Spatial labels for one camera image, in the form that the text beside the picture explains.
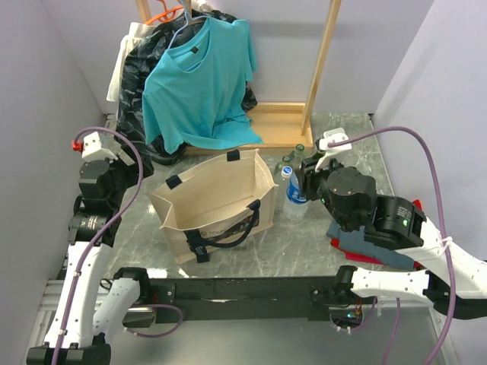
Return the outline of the blue-cap water bottle labelled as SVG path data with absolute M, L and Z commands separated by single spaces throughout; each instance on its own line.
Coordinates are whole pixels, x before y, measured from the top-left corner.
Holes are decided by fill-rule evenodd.
M 309 201 L 301 196 L 298 178 L 290 167 L 285 167 L 282 172 L 291 172 L 285 188 L 283 213 L 291 221 L 301 221 L 307 213 Z

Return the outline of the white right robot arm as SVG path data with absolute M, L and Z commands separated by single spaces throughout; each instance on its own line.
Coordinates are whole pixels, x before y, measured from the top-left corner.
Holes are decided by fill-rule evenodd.
M 318 168 L 316 154 L 301 162 L 299 189 L 319 200 L 346 232 L 364 232 L 373 246 L 410 257 L 422 269 L 413 272 L 368 271 L 352 265 L 339 268 L 333 293 L 339 303 L 367 297 L 417 300 L 455 319 L 486 315 L 486 263 L 441 237 L 425 213 L 412 202 L 380 195 L 376 181 L 333 158 Z

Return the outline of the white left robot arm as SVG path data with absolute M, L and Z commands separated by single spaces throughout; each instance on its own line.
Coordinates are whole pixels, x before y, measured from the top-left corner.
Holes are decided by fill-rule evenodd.
M 72 147 L 84 164 L 69 222 L 65 277 L 53 321 L 43 343 L 28 350 L 28 364 L 109 364 L 113 331 L 132 305 L 144 305 L 152 295 L 145 269 L 123 268 L 102 304 L 96 304 L 121 216 L 129 207 L 123 196 L 142 184 L 139 153 L 113 152 L 97 134 Z

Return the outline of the cream canvas tote bag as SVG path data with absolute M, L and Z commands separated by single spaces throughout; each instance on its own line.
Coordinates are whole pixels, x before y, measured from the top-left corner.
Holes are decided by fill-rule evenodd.
M 277 190 L 257 149 L 233 150 L 170 176 L 149 198 L 176 263 L 205 263 L 272 227 Z

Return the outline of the Chang soda bottle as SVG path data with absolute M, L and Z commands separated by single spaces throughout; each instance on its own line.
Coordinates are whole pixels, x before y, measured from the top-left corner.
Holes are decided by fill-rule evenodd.
M 275 165 L 274 174 L 280 173 L 284 167 L 292 167 L 293 158 L 290 155 L 284 155 Z
M 294 150 L 290 153 L 293 160 L 303 160 L 305 154 L 305 146 L 303 144 L 297 144 Z

